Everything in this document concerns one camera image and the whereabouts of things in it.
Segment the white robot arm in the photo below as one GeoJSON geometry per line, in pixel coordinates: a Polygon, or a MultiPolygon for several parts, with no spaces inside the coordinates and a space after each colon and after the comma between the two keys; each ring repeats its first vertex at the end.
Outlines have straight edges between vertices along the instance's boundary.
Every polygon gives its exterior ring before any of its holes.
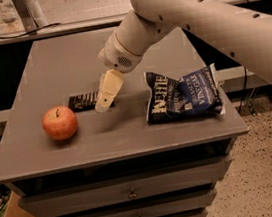
{"type": "Polygon", "coordinates": [[[95,105],[106,112],[144,53],[175,27],[190,31],[272,84],[272,15],[213,0],[130,0],[131,11],[101,50],[107,72],[95,105]]]}

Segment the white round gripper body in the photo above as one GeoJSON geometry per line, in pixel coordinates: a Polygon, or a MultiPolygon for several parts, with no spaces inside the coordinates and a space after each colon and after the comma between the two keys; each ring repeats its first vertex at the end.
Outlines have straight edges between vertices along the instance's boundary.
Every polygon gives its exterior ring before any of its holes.
{"type": "Polygon", "coordinates": [[[118,41],[116,33],[109,37],[98,57],[109,69],[114,68],[122,73],[131,72],[142,59],[142,56],[130,53],[125,49],[118,41]]]}

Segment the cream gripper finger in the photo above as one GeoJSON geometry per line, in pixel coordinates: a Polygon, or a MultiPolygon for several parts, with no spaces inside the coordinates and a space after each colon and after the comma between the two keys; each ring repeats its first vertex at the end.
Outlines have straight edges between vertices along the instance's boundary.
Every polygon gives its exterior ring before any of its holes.
{"type": "Polygon", "coordinates": [[[98,97],[96,99],[95,110],[98,113],[107,112],[115,97],[123,86],[123,73],[118,70],[107,70],[100,77],[98,97]]]}

